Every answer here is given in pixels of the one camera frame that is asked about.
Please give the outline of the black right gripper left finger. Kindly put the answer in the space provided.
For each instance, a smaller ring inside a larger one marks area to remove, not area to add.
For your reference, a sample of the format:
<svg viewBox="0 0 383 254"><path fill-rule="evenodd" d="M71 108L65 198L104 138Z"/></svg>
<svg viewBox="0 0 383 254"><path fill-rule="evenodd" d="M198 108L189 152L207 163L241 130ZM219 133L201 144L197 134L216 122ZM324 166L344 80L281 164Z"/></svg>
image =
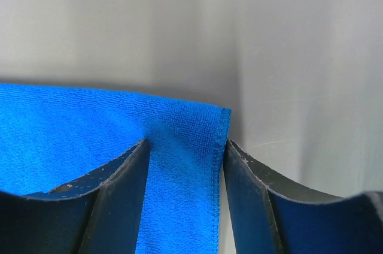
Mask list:
<svg viewBox="0 0 383 254"><path fill-rule="evenodd" d="M149 160L149 143L140 140L49 192L2 192L1 252L134 253Z"/></svg>

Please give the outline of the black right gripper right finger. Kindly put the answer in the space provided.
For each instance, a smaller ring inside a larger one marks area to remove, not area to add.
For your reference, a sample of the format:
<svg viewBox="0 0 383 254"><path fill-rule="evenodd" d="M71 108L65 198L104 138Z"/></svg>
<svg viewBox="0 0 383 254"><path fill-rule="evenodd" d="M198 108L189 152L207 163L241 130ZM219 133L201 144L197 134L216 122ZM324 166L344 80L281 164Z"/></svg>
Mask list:
<svg viewBox="0 0 383 254"><path fill-rule="evenodd" d="M238 253L381 253L382 193L301 185L228 141L224 178Z"/></svg>

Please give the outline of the blue towel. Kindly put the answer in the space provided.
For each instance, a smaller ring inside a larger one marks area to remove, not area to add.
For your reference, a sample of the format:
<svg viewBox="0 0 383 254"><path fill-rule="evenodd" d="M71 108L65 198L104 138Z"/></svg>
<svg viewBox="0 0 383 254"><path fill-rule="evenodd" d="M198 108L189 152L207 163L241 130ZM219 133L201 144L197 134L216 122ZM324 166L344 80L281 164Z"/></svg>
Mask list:
<svg viewBox="0 0 383 254"><path fill-rule="evenodd" d="M1 85L1 189L48 191L150 143L137 253L217 253L230 110L140 93Z"/></svg>

